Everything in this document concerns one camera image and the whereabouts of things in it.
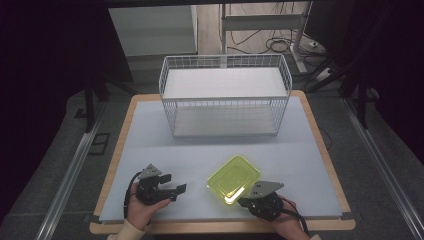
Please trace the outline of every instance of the table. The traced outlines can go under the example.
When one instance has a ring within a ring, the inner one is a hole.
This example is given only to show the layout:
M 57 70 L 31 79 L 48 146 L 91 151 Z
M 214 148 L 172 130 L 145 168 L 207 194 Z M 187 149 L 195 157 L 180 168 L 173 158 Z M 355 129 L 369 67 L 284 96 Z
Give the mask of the table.
M 320 154 L 324 161 L 324 165 L 331 179 L 333 187 L 336 192 L 336 196 L 342 208 L 344 216 L 348 216 L 351 213 L 349 204 L 344 195 L 343 189 L 338 180 L 337 174 L 332 165 L 330 156 L 325 147 L 324 141 L 319 132 L 318 126 L 315 122 L 311 108 L 309 107 L 306 96 L 303 92 L 294 90 L 292 96 L 300 98 L 305 114 L 308 118 L 311 126 L 312 133 L 317 142 Z M 138 101 L 158 101 L 160 96 L 157 94 L 149 95 L 136 95 L 132 98 L 126 118 L 124 120 L 121 133 L 116 144 L 116 148 L 108 169 L 106 179 L 103 184 L 101 194 L 99 196 L 96 209 L 94 211 L 95 216 L 99 216 L 104 206 L 106 197 L 109 193 L 112 185 L 121 154 L 125 145 L 126 136 L 131 125 L 133 118 L 133 112 L 137 106 Z M 310 230 L 352 230 L 355 228 L 356 222 L 354 219 L 349 217 L 341 217 L 338 219 L 313 219 L 307 220 L 307 224 Z M 99 224 L 91 223 L 90 231 L 94 234 L 109 234 L 117 233 L 120 231 L 122 223 L 117 224 Z M 267 224 L 264 224 L 258 220 L 243 220 L 243 221 L 202 221 L 202 222 L 172 222 L 172 221 L 158 221 L 153 222 L 146 229 L 148 232 L 153 234 L 178 234 L 178 233 L 268 233 L 274 230 Z

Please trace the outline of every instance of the yellow-green plastic tray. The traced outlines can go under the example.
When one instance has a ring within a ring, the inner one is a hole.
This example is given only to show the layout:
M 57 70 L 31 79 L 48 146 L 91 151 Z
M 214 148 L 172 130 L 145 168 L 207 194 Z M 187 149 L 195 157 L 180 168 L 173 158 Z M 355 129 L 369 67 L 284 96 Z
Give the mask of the yellow-green plastic tray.
M 208 187 L 226 204 L 235 203 L 259 180 L 261 173 L 244 157 L 236 155 L 207 181 Z

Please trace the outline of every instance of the wire rack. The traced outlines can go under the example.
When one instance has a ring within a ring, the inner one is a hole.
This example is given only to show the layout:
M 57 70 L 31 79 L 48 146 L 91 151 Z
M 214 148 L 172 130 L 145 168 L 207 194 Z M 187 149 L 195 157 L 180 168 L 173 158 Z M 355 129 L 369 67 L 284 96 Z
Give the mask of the wire rack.
M 284 56 L 168 56 L 159 92 L 174 137 L 278 134 L 292 79 Z

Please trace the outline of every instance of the green container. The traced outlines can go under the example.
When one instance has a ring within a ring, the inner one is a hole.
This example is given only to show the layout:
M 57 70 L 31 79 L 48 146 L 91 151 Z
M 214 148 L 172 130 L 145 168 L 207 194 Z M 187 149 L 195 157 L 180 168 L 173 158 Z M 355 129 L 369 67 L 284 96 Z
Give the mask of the green container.
M 207 181 L 208 187 L 226 204 L 233 204 L 249 192 L 261 173 L 244 157 L 236 155 Z

